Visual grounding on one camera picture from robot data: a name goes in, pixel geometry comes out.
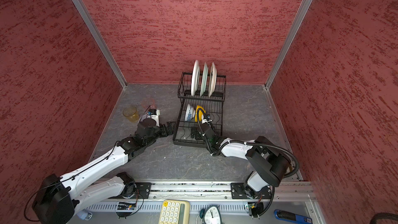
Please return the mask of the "yellow bowl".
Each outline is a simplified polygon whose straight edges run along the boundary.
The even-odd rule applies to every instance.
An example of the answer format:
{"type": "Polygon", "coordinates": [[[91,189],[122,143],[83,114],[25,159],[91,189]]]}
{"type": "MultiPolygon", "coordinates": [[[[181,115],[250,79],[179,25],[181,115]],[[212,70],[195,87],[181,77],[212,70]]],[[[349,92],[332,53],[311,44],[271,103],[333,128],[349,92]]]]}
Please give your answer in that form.
{"type": "Polygon", "coordinates": [[[204,108],[202,106],[197,105],[197,107],[195,109],[195,117],[194,117],[195,122],[201,122],[203,114],[206,114],[206,111],[204,110],[204,108]]]}

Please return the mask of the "blue floral white bowl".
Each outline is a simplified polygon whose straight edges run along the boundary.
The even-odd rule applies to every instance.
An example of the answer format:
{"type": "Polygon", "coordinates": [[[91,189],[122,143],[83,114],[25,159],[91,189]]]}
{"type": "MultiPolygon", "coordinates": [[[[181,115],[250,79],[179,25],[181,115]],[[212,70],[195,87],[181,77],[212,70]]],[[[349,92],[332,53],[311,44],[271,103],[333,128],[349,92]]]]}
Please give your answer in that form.
{"type": "Polygon", "coordinates": [[[188,104],[187,105],[187,109],[186,109],[186,114],[184,117],[185,121],[191,121],[193,118],[195,117],[195,108],[191,105],[188,104]]]}

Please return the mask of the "amber drinking glass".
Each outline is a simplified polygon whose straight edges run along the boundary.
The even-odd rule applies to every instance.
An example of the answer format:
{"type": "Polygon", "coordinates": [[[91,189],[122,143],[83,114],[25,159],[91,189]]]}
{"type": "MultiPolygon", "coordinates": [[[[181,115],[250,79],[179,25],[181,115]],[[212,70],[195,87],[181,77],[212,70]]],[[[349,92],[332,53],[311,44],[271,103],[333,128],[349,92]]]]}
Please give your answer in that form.
{"type": "Polygon", "coordinates": [[[123,116],[130,122],[135,123],[138,122],[140,119],[138,110],[135,106],[126,107],[123,110],[123,116]]]}

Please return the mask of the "white plate blue rim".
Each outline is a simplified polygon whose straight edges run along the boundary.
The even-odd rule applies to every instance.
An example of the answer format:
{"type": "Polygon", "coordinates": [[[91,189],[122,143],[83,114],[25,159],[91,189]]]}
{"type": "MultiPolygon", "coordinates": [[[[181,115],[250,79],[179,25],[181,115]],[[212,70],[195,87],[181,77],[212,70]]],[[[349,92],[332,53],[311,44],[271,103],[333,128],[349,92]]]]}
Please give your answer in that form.
{"type": "Polygon", "coordinates": [[[198,89],[199,76],[200,76],[200,63],[198,60],[196,60],[194,63],[192,78],[191,78],[191,96],[195,96],[196,94],[196,91],[198,89]]]}

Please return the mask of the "lavender white bowl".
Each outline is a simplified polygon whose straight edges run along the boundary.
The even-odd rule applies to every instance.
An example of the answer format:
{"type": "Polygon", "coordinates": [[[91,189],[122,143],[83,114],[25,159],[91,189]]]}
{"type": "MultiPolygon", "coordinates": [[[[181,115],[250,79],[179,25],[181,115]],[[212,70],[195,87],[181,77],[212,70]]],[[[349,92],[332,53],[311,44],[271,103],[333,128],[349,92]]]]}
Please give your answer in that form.
{"type": "Polygon", "coordinates": [[[148,113],[147,114],[145,114],[145,115],[142,115],[142,117],[139,119],[139,122],[142,122],[142,121],[144,121],[144,120],[146,120],[146,119],[152,119],[153,121],[155,121],[155,125],[156,126],[160,126],[160,122],[159,122],[159,115],[157,115],[157,114],[151,114],[151,115],[149,115],[148,113]]]}

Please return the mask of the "pink drinking glass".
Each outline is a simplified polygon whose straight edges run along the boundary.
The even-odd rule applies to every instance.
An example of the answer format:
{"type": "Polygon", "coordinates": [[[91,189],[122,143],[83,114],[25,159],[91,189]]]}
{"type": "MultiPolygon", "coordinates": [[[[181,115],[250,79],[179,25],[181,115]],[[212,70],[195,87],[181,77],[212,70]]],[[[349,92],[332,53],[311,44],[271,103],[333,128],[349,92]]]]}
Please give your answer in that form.
{"type": "Polygon", "coordinates": [[[155,100],[151,97],[142,99],[141,105],[145,113],[156,108],[155,100]]]}

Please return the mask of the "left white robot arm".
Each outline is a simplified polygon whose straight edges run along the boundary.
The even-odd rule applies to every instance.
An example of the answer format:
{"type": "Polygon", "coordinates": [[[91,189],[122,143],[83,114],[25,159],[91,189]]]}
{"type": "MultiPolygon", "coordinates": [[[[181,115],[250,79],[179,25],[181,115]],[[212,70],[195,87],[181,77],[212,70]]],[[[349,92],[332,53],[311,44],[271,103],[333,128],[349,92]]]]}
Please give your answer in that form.
{"type": "Polygon", "coordinates": [[[133,136],[117,141],[101,157],[60,177],[47,176],[32,196],[32,209],[42,224],[66,224],[88,206],[116,196],[135,193],[135,180],[122,172],[106,182],[98,179],[142,154],[159,138],[174,134],[174,121],[159,124],[148,118],[138,123],[133,136]]]}

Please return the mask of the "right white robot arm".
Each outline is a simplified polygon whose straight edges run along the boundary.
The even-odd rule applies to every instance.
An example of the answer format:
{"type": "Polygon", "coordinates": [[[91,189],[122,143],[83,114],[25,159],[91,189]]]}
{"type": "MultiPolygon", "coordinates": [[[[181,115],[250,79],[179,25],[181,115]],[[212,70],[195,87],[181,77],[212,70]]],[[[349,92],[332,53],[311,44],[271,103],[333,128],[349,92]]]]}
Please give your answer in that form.
{"type": "Polygon", "coordinates": [[[275,146],[264,136],[252,141],[240,141],[219,136],[211,125],[202,123],[198,133],[213,157],[235,157],[247,160],[254,171],[243,183],[248,198],[255,199],[265,187],[278,187],[289,176],[292,154],[275,146]]]}

